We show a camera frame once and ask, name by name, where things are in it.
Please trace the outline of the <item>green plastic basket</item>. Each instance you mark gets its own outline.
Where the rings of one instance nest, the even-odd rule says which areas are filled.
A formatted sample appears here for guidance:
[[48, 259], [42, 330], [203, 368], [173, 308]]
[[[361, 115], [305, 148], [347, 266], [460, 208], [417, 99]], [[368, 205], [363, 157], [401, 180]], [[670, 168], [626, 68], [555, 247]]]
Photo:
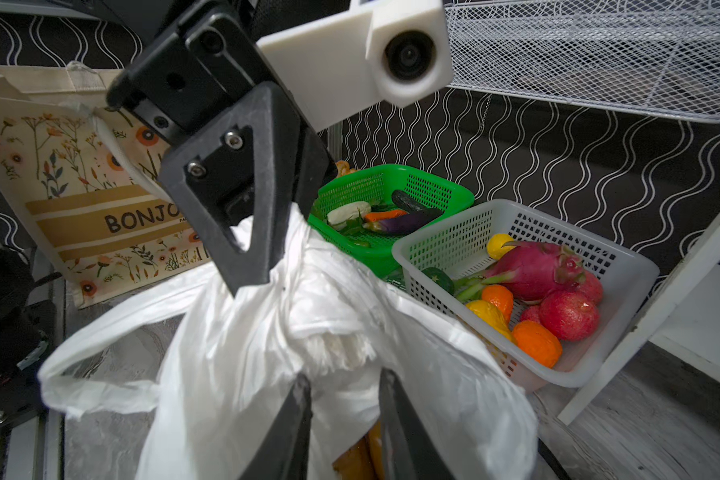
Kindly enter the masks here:
[[475, 200], [467, 188], [434, 174], [410, 166], [382, 165], [339, 177], [322, 187], [308, 223], [325, 240], [383, 278], [399, 267], [392, 246], [400, 237], [366, 229], [345, 235], [331, 225], [328, 215], [346, 205], [365, 202], [371, 207], [372, 218], [378, 220], [399, 209], [393, 200], [396, 191], [404, 192], [425, 208], [441, 210], [441, 219], [471, 207]]

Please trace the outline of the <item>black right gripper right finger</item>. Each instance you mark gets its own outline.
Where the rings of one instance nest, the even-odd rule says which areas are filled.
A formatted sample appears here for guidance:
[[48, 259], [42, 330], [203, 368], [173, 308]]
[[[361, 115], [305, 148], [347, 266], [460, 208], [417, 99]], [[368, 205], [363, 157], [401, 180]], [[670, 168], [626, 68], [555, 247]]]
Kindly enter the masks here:
[[379, 406], [386, 479], [454, 479], [400, 378], [388, 368], [380, 373]]

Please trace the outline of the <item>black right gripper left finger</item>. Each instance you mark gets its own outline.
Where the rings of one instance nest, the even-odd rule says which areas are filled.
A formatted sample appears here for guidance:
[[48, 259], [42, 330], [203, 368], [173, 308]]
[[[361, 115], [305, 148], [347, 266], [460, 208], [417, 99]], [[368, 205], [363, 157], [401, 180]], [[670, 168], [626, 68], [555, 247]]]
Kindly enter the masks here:
[[300, 373], [240, 480], [307, 478], [311, 400], [310, 381]]

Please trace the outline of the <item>cream floral tote bag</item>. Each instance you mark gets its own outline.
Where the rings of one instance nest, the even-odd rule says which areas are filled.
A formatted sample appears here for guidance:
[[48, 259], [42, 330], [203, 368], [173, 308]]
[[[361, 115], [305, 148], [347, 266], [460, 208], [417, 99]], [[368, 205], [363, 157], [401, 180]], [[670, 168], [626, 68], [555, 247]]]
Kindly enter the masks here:
[[167, 144], [106, 93], [114, 69], [0, 66], [0, 192], [85, 308], [206, 263], [157, 177]]

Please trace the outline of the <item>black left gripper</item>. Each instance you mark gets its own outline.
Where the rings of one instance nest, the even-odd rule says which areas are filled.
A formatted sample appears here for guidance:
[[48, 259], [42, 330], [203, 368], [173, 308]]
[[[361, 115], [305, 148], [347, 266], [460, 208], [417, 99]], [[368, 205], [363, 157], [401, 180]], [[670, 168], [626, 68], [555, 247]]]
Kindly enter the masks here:
[[177, 146], [159, 180], [231, 293], [268, 283], [284, 254], [292, 190], [307, 219], [337, 176], [315, 130], [272, 83], [249, 11], [247, 1], [192, 3], [106, 96]]

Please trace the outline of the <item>white plastic grocery bag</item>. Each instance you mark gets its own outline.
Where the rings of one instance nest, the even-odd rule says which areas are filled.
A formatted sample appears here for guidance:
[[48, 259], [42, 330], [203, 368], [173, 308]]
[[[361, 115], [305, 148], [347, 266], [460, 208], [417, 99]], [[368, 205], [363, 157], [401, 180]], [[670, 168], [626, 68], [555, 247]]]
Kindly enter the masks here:
[[[68, 369], [142, 326], [181, 322], [155, 380], [75, 378]], [[456, 320], [377, 278], [290, 214], [268, 283], [231, 293], [206, 264], [121, 303], [41, 366], [44, 403], [70, 418], [154, 412], [140, 479], [235, 479], [299, 375], [313, 392], [308, 475], [333, 462], [380, 414], [393, 370], [459, 479], [526, 479], [537, 419], [524, 391]]]

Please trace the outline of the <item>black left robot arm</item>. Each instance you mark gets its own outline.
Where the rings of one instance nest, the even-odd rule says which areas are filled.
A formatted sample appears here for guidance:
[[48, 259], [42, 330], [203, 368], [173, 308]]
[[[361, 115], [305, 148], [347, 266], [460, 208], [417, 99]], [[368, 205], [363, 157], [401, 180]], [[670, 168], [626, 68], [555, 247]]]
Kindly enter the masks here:
[[106, 101], [169, 148], [159, 183], [231, 291], [263, 285], [289, 218], [308, 214], [333, 158], [257, 47], [262, 37], [344, 12], [345, 1], [75, 1], [128, 27], [145, 51]]

